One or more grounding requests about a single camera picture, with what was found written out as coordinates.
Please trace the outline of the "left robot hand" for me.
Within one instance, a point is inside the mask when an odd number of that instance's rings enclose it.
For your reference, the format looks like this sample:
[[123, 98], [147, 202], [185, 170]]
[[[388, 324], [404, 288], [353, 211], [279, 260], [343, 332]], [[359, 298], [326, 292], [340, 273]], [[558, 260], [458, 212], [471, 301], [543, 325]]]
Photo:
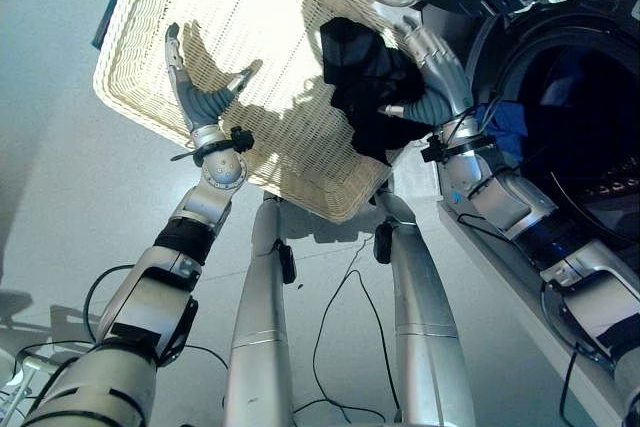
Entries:
[[171, 23], [166, 30], [165, 62], [174, 96], [182, 111], [187, 130], [191, 133], [202, 127], [217, 124], [220, 116], [260, 70], [263, 62], [260, 59], [254, 60], [215, 91], [201, 90], [193, 83], [184, 66], [178, 40], [179, 30], [177, 23]]

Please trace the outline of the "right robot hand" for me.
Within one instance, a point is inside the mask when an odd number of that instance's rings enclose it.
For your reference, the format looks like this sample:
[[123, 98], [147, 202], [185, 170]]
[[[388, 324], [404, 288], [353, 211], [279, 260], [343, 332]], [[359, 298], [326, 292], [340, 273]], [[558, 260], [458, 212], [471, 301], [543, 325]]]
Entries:
[[403, 16], [399, 28], [424, 81], [424, 94], [416, 101], [381, 107], [389, 116], [438, 127], [474, 106], [469, 80], [447, 42], [414, 17]]

